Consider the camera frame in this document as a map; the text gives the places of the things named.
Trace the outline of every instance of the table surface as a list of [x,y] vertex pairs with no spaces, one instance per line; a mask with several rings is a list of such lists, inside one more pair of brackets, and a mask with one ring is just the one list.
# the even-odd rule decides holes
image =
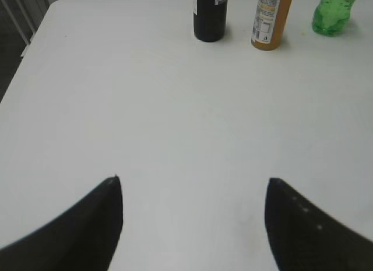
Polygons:
[[118,174],[125,225],[110,270],[277,270],[263,221],[282,177],[373,239],[372,0],[346,31],[249,43],[257,0],[227,33],[192,34],[192,0],[51,5],[0,105],[0,247]]

